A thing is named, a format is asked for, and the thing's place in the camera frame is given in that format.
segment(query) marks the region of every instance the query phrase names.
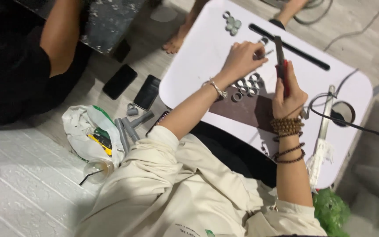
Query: silver bangle bracelet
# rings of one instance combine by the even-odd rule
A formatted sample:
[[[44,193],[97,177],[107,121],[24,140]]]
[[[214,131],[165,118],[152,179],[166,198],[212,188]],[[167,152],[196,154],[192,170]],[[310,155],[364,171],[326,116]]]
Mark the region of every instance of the silver bangle bracelet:
[[[216,84],[214,83],[213,81],[213,77],[211,76],[210,77],[210,84],[212,84],[214,86],[214,88],[217,90],[217,93],[219,93],[223,98],[226,98],[227,97],[227,92],[223,92],[221,91],[217,86]]]

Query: black straw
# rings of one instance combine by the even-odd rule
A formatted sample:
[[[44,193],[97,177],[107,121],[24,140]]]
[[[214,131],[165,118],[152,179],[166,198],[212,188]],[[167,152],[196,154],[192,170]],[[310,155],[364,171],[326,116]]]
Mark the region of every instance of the black straw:
[[[90,175],[94,175],[94,174],[100,173],[100,172],[102,172],[102,171],[104,171],[104,170],[99,170],[99,171],[96,171],[96,172],[94,172],[94,173],[91,173],[91,174],[86,175],[86,177],[84,177],[83,181],[81,181],[80,186],[83,185],[83,183],[85,182],[85,180],[86,180]]]

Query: gray floor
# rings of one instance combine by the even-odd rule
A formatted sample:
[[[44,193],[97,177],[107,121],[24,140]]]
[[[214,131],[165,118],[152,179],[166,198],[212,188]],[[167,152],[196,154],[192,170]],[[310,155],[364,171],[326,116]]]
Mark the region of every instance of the gray floor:
[[[61,121],[62,113],[69,106],[98,105],[115,118],[124,117],[125,105],[134,99],[147,75],[153,74],[162,78],[166,73],[173,55],[167,55],[160,50],[160,47],[183,21],[184,13],[190,10],[193,2],[193,0],[168,0],[167,4],[180,11],[178,17],[168,23],[151,20],[148,7],[139,13],[127,35],[132,50],[125,60],[139,76],[118,100],[110,100],[102,93],[102,87],[121,64],[94,53],[82,80],[65,103],[54,111],[31,119],[30,123],[57,143],[69,148]],[[259,0],[234,0],[234,2],[265,19],[271,18],[278,12],[277,9]],[[319,9],[303,11],[299,17],[314,19],[324,10],[329,0],[324,2]],[[291,21],[287,30],[313,46],[324,49],[333,38],[343,33],[361,30],[378,10],[379,0],[334,0],[328,15],[319,23],[307,27]],[[327,52],[352,67],[359,67],[370,78],[372,84],[379,84],[379,18],[364,34],[339,40]],[[158,98],[152,107],[155,118],[165,109]],[[137,132],[143,135],[154,120],[140,126]],[[363,125],[379,131],[379,95],[370,106]],[[365,191],[352,175],[350,170],[355,164],[379,167],[379,137],[358,132],[336,182],[337,193],[352,207],[352,217],[345,226],[351,236],[379,236],[379,199]]]

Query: person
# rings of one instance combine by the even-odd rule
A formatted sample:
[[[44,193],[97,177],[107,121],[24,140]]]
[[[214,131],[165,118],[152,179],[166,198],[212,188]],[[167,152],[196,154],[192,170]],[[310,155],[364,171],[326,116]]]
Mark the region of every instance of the person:
[[[0,0],[0,125],[61,104],[91,49],[78,43],[81,0],[56,0],[47,21]]]
[[[205,83],[135,143],[102,186],[75,236],[326,236],[314,218],[303,152],[295,149],[300,146],[298,133],[279,132],[277,201],[269,194],[271,188],[231,170],[189,134],[220,92],[268,61],[253,59],[254,53],[264,52],[261,43],[235,43],[213,82]],[[272,100],[277,121],[296,120],[308,97],[299,88],[291,62],[288,86],[291,93],[284,98],[282,80],[277,80]]]
[[[167,43],[162,46],[162,49],[168,54],[175,54],[179,51],[184,42],[185,37],[190,31],[192,25],[203,9],[208,0],[195,0],[195,3],[185,17],[185,22],[179,27],[178,31],[172,35]],[[286,25],[307,4],[308,0],[289,0],[278,14],[275,19],[271,19],[270,22],[276,24],[278,27],[285,29]]]

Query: phone screen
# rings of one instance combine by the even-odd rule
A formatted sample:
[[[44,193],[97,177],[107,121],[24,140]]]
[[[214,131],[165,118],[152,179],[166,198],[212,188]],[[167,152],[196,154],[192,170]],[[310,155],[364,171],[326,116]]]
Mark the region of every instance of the phone screen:
[[[134,99],[134,104],[143,110],[148,111],[159,93],[160,83],[161,80],[149,75],[140,91],[137,93]]]
[[[137,73],[130,66],[124,64],[105,84],[103,92],[112,100],[116,100],[136,77]]]

